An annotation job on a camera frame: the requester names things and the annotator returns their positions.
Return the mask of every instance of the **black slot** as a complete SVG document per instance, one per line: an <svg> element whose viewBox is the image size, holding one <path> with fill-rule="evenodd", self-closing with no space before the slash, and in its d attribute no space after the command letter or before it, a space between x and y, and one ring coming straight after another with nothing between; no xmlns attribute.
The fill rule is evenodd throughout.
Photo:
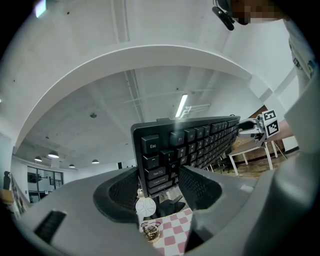
<svg viewBox="0 0 320 256"><path fill-rule="evenodd" d="M65 217L65 213L52 210L35 230L35 233L49 244Z"/></svg>

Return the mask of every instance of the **white table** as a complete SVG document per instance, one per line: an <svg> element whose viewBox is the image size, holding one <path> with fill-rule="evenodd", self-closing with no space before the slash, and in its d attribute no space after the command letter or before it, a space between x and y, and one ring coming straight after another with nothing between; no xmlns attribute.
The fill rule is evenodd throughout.
<svg viewBox="0 0 320 256"><path fill-rule="evenodd" d="M277 154L277 150L276 150L276 146L275 146L275 143L273 141L271 141L271 144L272 144L272 147L273 147L273 151L274 151L274 155L275 157L277 158L278 157L278 154ZM244 161L245 161L245 164L248 165L248 161L247 161L247 158L246 158L246 155L245 153L247 152L250 152L250 151L253 151L253 150L257 150L257 149L262 149L263 147L259 147L256 145L255 141L254 140L251 140L245 144L242 144L240 145L239 147L237 147L235 150L233 150L230 154L229 154L229 157L230 157L230 160L231 160L231 163L232 163L232 166L233 166L233 169L234 169L234 172L235 172L235 175L238 176L238 170L237 170L237 167L236 167L236 164L235 164L235 161L233 159L233 156L237 156L237 155L240 155L242 154L243 158L244 158ZM268 163L269 163L269 167L270 167L270 170L273 170L273 166L272 166L272 162L271 162L271 157L270 157L270 153L269 153L269 149L267 147L267 142L265 142L265 154L266 154L266 157L268 159Z"/></svg>

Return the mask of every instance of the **headphones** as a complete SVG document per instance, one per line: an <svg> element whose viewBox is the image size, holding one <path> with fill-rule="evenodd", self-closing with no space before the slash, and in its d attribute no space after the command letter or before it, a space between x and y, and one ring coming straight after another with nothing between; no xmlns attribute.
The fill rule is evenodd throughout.
<svg viewBox="0 0 320 256"><path fill-rule="evenodd" d="M232 17L231 0L213 0L213 5L214 6L212 8L212 11L215 13L215 15L218 16L218 18L230 31L235 29L235 20L241 25L247 25L250 23L249 18Z"/></svg>

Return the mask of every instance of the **wooden floor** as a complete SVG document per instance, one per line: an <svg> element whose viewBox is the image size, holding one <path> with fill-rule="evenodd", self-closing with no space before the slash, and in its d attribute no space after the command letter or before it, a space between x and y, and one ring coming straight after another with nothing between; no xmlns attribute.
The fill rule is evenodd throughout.
<svg viewBox="0 0 320 256"><path fill-rule="evenodd" d="M290 154L287 154L286 157L290 158L295 156L299 151L295 151L292 152ZM285 161L286 159L282 156L282 154L278 154L278 158L276 158L275 156L271 157L271 162L272 162L272 166L273 169L276 169L283 161ZM260 175L269 170L269 163L268 163L268 159L262 159L262 160L257 160L257 161L253 161L253 162L248 162L248 165L246 165L245 163L243 164L238 164L236 166L237 171L239 176L238 177L244 177L244 178L254 178L254 179L259 179ZM213 169L215 173L221 173L219 168L215 168ZM227 176L235 176L235 171L233 169L233 167L230 168L229 173L227 171L222 171L223 175L227 175Z"/></svg>

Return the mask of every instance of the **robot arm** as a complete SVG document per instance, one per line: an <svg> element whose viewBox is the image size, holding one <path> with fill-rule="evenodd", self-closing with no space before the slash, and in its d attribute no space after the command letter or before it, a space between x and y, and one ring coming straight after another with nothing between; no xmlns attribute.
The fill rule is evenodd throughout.
<svg viewBox="0 0 320 256"><path fill-rule="evenodd" d="M240 122L239 138L253 138L258 147L265 147L265 142L279 132L278 118L274 110L259 114L256 118L248 118Z"/></svg>

